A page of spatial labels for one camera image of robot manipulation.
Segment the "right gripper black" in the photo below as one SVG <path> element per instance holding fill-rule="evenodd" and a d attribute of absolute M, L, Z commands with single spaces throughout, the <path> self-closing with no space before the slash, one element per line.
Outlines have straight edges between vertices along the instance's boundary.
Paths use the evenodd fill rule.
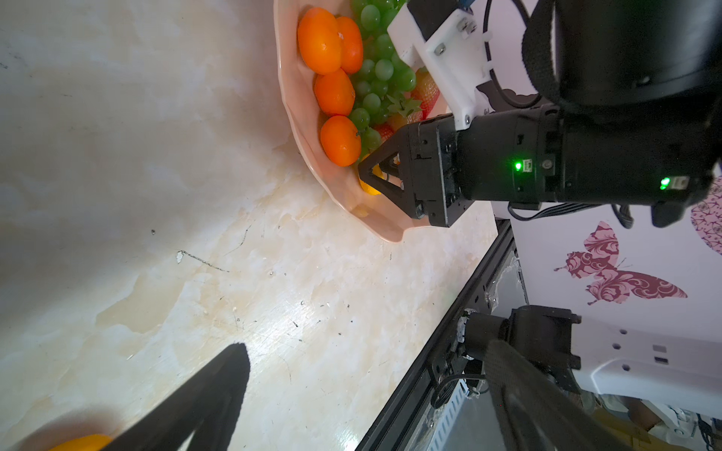
<path fill-rule="evenodd" d="M 471 206 L 458 176 L 458 133 L 453 115 L 409 124 L 374 150 L 358 166 L 359 178 L 414 219 L 450 227 Z M 373 169 L 402 174 L 399 185 Z"/>

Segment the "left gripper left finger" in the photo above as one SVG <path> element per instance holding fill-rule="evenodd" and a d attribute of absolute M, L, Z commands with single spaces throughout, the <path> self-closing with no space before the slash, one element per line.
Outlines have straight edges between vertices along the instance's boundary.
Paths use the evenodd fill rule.
<path fill-rule="evenodd" d="M 246 345 L 227 346 L 212 361 L 123 432 L 107 450 L 227 450 L 250 376 Z"/>

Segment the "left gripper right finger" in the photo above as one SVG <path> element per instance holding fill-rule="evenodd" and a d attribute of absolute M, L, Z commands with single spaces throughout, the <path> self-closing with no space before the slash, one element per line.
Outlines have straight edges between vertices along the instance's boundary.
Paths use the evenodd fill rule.
<path fill-rule="evenodd" d="M 485 355 L 486 379 L 508 450 L 627 450 L 568 400 L 509 344 L 495 340 Z"/>

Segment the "pink petal-shaped fruit bowl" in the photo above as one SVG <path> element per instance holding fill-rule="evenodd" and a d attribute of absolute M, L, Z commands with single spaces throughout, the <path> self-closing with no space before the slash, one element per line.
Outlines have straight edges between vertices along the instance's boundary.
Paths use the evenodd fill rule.
<path fill-rule="evenodd" d="M 353 167 L 332 163 L 319 139 L 325 116 L 313 93 L 315 73 L 303 62 L 297 47 L 297 26 L 308 9 L 319 7 L 334 15 L 351 14 L 348 1 L 276 1 L 274 25 L 278 81 L 291 132 L 306 166 L 329 197 L 349 216 L 388 242 L 400 242 L 404 232 L 428 227 L 427 218 L 411 219 L 382 195 L 365 193 Z"/>

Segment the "orange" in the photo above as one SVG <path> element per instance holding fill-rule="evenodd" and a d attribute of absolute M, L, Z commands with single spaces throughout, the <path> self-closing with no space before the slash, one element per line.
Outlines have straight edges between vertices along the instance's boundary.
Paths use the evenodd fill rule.
<path fill-rule="evenodd" d="M 344 116 L 329 118 L 321 127 L 320 141 L 328 159 L 340 167 L 353 165 L 362 150 L 359 131 Z"/>
<path fill-rule="evenodd" d="M 340 69 L 342 43 L 337 18 L 326 9 L 309 9 L 297 28 L 302 60 L 316 74 L 327 75 Z"/>
<path fill-rule="evenodd" d="M 327 116 L 349 116 L 355 104 L 355 88 L 343 69 L 318 75 L 313 86 L 321 111 Z"/>
<path fill-rule="evenodd" d="M 349 75 L 358 73 L 364 63 L 364 43 L 358 25 L 349 17 L 337 18 L 342 41 L 341 68 Z"/>

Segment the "strawberry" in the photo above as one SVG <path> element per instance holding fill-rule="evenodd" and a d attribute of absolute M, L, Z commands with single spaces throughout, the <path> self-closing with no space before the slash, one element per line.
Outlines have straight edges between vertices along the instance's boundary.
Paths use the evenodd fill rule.
<path fill-rule="evenodd" d="M 434 79 L 432 79 L 432 75 L 425 68 L 419 69 L 416 75 L 417 85 L 411 91 L 410 96 L 419 102 L 422 118 L 426 120 L 431 115 L 432 109 L 434 109 L 440 97 L 440 90 Z"/>
<path fill-rule="evenodd" d="M 389 100 L 387 125 L 393 132 L 408 124 L 423 120 L 421 100 L 404 96 L 388 96 L 387 99 Z"/>

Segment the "green grape bunch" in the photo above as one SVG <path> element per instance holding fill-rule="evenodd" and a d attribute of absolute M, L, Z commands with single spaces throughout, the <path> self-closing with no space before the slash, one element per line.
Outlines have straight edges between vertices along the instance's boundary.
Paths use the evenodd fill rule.
<path fill-rule="evenodd" d="M 411 97 L 417 85 L 416 72 L 400 59 L 389 35 L 389 28 L 403 5 L 402 1 L 393 0 L 351 2 L 353 18 L 364 43 L 363 66 L 352 76 L 355 106 L 351 121 L 359 131 L 364 156 L 383 144 L 374 128 L 387 124 L 387 97 Z"/>

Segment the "strawberry lone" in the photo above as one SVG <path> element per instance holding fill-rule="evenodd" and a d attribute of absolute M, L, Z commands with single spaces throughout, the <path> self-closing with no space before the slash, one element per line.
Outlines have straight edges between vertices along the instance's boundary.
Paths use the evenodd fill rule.
<path fill-rule="evenodd" d="M 392 135 L 394 135 L 393 129 L 388 124 L 376 126 L 374 130 L 379 133 L 382 142 L 387 141 Z"/>

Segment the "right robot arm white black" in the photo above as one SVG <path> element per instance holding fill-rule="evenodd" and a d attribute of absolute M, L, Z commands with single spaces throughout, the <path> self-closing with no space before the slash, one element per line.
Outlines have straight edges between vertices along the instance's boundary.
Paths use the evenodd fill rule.
<path fill-rule="evenodd" d="M 469 1 L 411 1 L 389 32 L 449 114 L 405 125 L 358 168 L 409 217 L 453 225 L 476 201 L 520 221 L 634 205 L 656 227 L 707 196 L 721 159 L 717 1 L 540 1 L 515 7 L 534 95 L 499 86 L 490 14 Z"/>

